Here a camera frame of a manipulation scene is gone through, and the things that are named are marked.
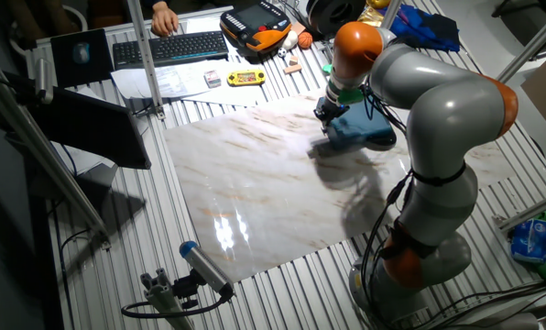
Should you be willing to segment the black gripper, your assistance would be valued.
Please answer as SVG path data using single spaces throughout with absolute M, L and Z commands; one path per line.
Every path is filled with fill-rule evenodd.
M 323 134 L 327 135 L 328 133 L 330 134 L 335 132 L 334 122 L 331 121 L 337 117 L 340 117 L 348 110 L 348 105 L 336 105 L 327 100 L 325 97 L 320 97 L 315 109 L 313 110 L 313 113 L 321 121 Z

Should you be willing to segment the person's hand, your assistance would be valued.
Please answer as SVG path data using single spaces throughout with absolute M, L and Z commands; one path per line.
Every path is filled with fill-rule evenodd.
M 160 37 L 167 37 L 177 31 L 178 16 L 165 1 L 157 1 L 153 6 L 152 30 Z

